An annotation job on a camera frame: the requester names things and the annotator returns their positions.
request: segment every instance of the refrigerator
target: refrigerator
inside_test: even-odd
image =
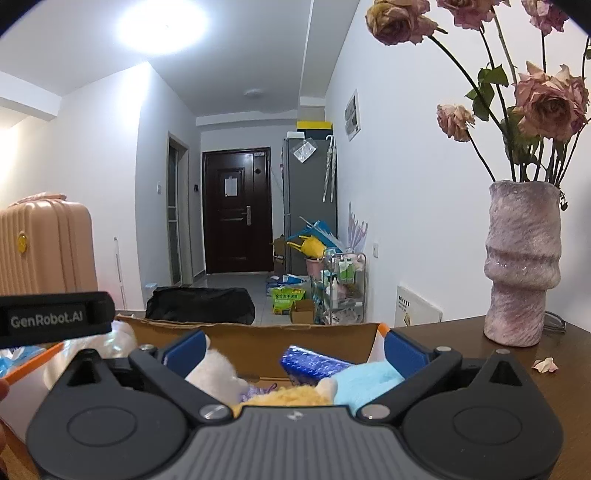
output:
[[[335,196],[330,201],[330,181],[326,201],[322,201],[324,177],[326,175],[326,154],[328,140],[314,140],[317,150],[305,162],[300,162],[292,149],[301,145],[299,138],[288,138],[283,143],[283,208],[285,239],[301,231],[306,223],[323,220],[337,235],[337,188],[335,178]],[[292,247],[285,248],[285,272],[294,275],[306,275],[304,255]]]

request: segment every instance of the pink vase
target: pink vase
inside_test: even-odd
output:
[[[485,275],[492,280],[484,334],[506,346],[533,346],[544,328],[546,290],[560,282],[560,191],[542,181],[491,185]]]

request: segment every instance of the yellow plush toy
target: yellow plush toy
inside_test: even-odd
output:
[[[335,401],[337,384],[332,378],[323,378],[318,385],[311,387],[281,388],[265,395],[256,395],[250,400],[232,407],[234,417],[238,417],[243,406],[259,407],[321,407],[332,405]]]

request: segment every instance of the yellow sticker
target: yellow sticker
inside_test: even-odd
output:
[[[17,239],[18,252],[20,254],[23,254],[24,252],[27,251],[27,247],[28,247],[27,236],[25,233],[21,232],[18,234],[18,239]]]

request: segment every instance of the white plush toy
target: white plush toy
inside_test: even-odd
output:
[[[205,357],[185,380],[223,404],[238,405],[248,391],[248,383],[236,376],[236,370],[225,356],[209,348],[211,341],[207,335],[205,338]]]

